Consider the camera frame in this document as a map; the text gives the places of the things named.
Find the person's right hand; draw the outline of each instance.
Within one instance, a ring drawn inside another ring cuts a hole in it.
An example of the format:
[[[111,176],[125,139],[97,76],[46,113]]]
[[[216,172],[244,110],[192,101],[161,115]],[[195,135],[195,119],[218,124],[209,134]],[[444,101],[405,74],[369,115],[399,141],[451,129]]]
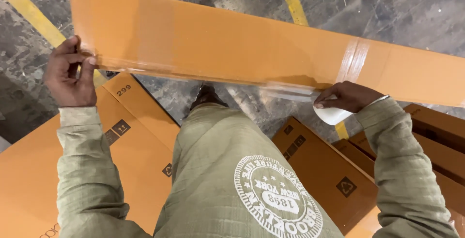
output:
[[[67,39],[50,54],[44,83],[60,107],[95,106],[97,95],[93,85],[95,57],[76,53],[78,38]],[[76,78],[78,65],[81,66]]]
[[[337,99],[327,100],[331,95],[335,95]],[[383,94],[373,89],[353,82],[344,81],[338,82],[324,90],[317,97],[313,105],[318,109],[335,107],[351,113],[358,113],[367,105],[381,97],[383,97]]]

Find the green sweatshirt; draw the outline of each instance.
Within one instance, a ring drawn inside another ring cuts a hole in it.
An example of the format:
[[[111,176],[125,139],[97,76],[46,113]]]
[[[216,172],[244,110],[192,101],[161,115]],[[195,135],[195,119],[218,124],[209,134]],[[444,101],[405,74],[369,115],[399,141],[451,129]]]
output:
[[[96,107],[61,108],[60,237],[150,238],[125,220],[129,205]],[[411,119],[391,98],[357,115],[377,153],[374,238],[458,238]],[[276,146],[243,112],[194,109],[173,152],[171,193],[154,237],[340,238]]]

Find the concrete floor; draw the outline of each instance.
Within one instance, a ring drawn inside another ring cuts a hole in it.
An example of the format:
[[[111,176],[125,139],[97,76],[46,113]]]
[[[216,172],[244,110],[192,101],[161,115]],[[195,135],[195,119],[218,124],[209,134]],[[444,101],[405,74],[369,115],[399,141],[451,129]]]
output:
[[[73,25],[68,0],[31,0],[65,36]],[[201,0],[184,0],[199,3]],[[216,7],[292,22],[284,0],[210,0]],[[311,27],[465,57],[465,0],[301,0]],[[57,113],[41,76],[52,47],[5,0],[0,0],[0,135],[14,143]],[[137,75],[141,83],[179,123],[198,91],[198,81]],[[260,88],[216,84],[231,107],[242,109],[268,136],[294,115],[329,141],[334,127],[321,122],[311,103],[266,95]],[[465,118],[465,110],[433,109]],[[349,135],[361,130],[353,117]]]

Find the circular logo print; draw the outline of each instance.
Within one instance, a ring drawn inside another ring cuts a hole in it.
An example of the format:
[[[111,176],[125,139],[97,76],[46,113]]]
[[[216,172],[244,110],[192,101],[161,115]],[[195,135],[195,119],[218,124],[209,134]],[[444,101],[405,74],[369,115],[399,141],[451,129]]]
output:
[[[269,157],[247,156],[234,172],[237,194],[258,223],[276,237],[316,238],[323,218],[297,176]]]

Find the sleeve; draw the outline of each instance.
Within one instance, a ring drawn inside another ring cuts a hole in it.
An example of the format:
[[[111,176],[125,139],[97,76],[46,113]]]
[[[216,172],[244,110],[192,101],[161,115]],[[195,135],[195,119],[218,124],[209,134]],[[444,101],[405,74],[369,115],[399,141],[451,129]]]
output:
[[[430,159],[411,133],[410,115],[391,97],[357,115],[373,151],[382,226],[373,238],[458,238]]]
[[[58,224],[61,237],[152,237],[126,221],[118,169],[96,107],[60,108]]]

